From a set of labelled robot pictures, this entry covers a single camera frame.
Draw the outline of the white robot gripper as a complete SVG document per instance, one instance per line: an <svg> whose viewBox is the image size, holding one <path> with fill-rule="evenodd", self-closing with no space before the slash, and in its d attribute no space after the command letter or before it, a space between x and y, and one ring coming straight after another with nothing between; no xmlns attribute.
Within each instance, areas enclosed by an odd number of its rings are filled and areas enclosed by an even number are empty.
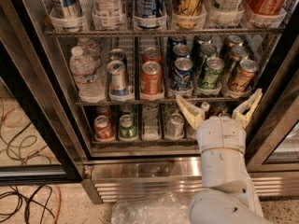
<svg viewBox="0 0 299 224"><path fill-rule="evenodd" d="M245 153L244 129L249 125L262 96L262 90L257 89L249 99L234 109L232 118L212 117L207 120L205 120L205 111L200 107L189 103L180 95L176 96L176 101L185 119L197 131L196 138L200 153L220 148Z"/></svg>

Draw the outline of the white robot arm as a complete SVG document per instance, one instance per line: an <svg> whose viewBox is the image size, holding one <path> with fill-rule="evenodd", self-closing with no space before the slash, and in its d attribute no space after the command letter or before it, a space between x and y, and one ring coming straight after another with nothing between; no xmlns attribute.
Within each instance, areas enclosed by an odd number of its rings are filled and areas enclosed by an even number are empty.
<svg viewBox="0 0 299 224"><path fill-rule="evenodd" d="M196 131L203 190L189 205L191 224L272 224L245 164L246 128L263 93L254 92L233 115L204 119L204 110L177 96L177 104Z"/></svg>

